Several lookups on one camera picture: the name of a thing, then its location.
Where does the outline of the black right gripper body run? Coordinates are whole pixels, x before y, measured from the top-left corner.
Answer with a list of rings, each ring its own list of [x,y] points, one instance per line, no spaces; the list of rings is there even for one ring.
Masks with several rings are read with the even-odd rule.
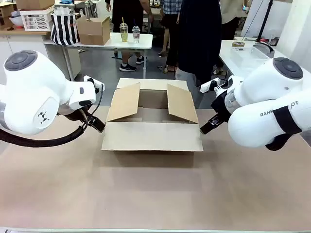
[[[212,109],[217,113],[216,116],[222,122],[228,122],[230,118],[230,112],[225,106],[225,97],[227,92],[220,94],[211,104]]]

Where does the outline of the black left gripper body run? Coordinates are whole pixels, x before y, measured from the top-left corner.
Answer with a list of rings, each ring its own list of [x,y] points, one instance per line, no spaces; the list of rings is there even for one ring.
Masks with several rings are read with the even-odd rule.
[[[87,117],[90,115],[88,110],[91,105],[84,106],[81,109],[73,110],[68,105],[61,105],[58,109],[57,114],[60,116],[65,116],[68,120],[71,121],[86,121]]]

